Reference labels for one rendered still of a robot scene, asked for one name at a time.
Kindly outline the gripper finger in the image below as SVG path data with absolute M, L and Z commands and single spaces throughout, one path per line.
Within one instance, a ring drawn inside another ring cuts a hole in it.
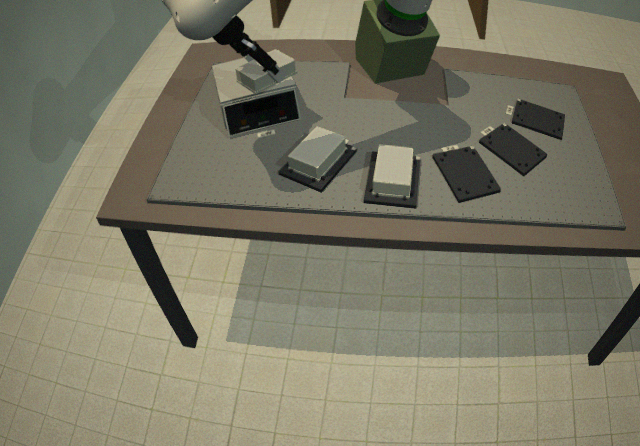
M 278 83 L 280 83 L 285 77 L 286 74 L 276 65 L 277 62 L 274 61 L 258 44 L 256 41 L 252 41 L 246 33 L 243 33 L 249 40 L 249 42 L 243 39 L 243 42 L 248 48 L 244 50 L 237 43 L 234 43 L 233 46 L 241 50 L 244 54 L 249 54 L 254 60 L 256 60 L 261 66 L 265 66 L 263 71 L 268 72 Z M 248 50 L 248 51 L 247 51 Z M 251 54 L 252 55 L 251 55 Z M 275 65 L 275 66 L 274 66 Z M 274 68 L 273 68 L 274 66 Z M 269 71 L 268 71 L 269 70 Z
M 243 57 L 244 57 L 248 62 L 250 62 L 250 61 L 254 60 L 254 59 L 253 59 L 249 54 L 244 54 L 244 53 L 242 53 L 242 51 L 241 51 L 241 50 L 239 50 L 239 49 L 235 48 L 235 47 L 233 46 L 233 43 L 230 43 L 229 45 L 230 45 L 230 46 L 231 46 L 231 47 L 232 47 L 232 48 L 233 48 L 237 53 L 240 53 L 240 54 L 241 54 L 241 55 L 242 55 L 242 56 L 243 56 Z M 236 50 L 236 49 L 237 49 L 237 50 Z

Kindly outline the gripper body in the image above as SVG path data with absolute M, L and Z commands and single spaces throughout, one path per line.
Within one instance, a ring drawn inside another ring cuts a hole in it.
M 248 40 L 246 36 L 243 35 L 244 23 L 243 21 L 236 15 L 230 26 L 225 29 L 220 34 L 212 37 L 221 45 L 228 45 L 230 43 L 237 43 L 241 48 L 246 49 L 247 46 L 241 42 L 243 39 Z M 235 41 L 235 42 L 234 42 Z

